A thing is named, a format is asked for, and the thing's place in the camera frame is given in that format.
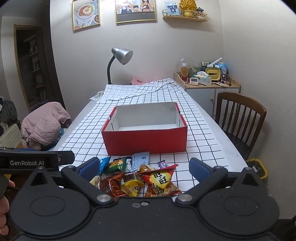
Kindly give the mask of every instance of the round black disc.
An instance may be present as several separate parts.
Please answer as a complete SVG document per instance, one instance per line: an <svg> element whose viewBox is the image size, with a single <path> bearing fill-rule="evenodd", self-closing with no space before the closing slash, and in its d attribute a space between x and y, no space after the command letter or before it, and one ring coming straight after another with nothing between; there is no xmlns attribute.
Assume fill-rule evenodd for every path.
<svg viewBox="0 0 296 241"><path fill-rule="evenodd" d="M252 236L269 230L279 217L275 200L250 185L219 189L205 195L198 211L214 229L228 235Z"/></svg>
<svg viewBox="0 0 296 241"><path fill-rule="evenodd" d="M11 206L11 219L24 232L38 236L66 233L80 225L90 211L85 196L66 188L44 188L37 196L21 200Z"/></svg>

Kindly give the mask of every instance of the red box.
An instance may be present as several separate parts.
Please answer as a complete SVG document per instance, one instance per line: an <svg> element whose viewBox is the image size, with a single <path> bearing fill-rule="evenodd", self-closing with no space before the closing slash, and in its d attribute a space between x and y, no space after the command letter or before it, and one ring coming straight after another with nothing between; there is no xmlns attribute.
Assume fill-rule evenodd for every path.
<svg viewBox="0 0 296 241"><path fill-rule="evenodd" d="M185 152L187 124L175 102L114 107L102 128L109 155Z"/></svg>

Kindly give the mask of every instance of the green snack package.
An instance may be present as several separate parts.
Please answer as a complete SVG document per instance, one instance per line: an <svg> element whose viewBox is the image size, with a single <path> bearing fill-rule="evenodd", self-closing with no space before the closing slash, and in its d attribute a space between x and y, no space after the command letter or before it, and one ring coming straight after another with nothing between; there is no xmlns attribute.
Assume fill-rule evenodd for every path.
<svg viewBox="0 0 296 241"><path fill-rule="evenodd" d="M108 173L115 173L115 172L124 172L126 169L126 161L128 159L131 159L131 156L114 159L113 162L109 163L104 173L108 174Z"/></svg>

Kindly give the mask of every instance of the white table edge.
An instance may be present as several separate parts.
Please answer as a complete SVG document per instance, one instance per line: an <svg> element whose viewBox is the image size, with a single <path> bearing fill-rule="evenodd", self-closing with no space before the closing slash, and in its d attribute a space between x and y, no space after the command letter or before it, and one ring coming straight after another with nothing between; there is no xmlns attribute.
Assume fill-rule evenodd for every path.
<svg viewBox="0 0 296 241"><path fill-rule="evenodd" d="M193 102L196 104L197 108L202 113L204 119L206 120L207 124L211 128L213 134L215 135L216 139L220 143L223 148L223 152L225 157L227 158L231 168L234 172L240 172L244 167L247 167L246 162L235 148L233 143L229 140L223 130L217 125L217 123L209 116L208 113L195 101ZM61 137L53 151L57 151L61 145L65 142L65 140L69 137L69 135L74 131L74 129L78 126L78 124L85 118L85 116L94 108L95 104L97 103L96 100L91 100L83 110L78 114L72 124L69 126L67 131Z"/></svg>

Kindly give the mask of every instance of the finger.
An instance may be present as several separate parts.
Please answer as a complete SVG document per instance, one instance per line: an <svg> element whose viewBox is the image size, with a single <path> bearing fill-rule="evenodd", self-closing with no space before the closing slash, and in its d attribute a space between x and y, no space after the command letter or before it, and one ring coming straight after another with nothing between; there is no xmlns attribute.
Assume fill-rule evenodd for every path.
<svg viewBox="0 0 296 241"><path fill-rule="evenodd" d="M8 211L9 211L9 202L7 198L4 196L3 198L0 199L0 215L5 214Z"/></svg>
<svg viewBox="0 0 296 241"><path fill-rule="evenodd" d="M9 180L8 186L14 188L15 183L13 181Z"/></svg>
<svg viewBox="0 0 296 241"><path fill-rule="evenodd" d="M3 236L8 235L9 233L9 228L7 225L4 225L2 228L0 228L0 234Z"/></svg>
<svg viewBox="0 0 296 241"><path fill-rule="evenodd" d="M5 214L0 215L0 227L3 227L6 224L6 221Z"/></svg>

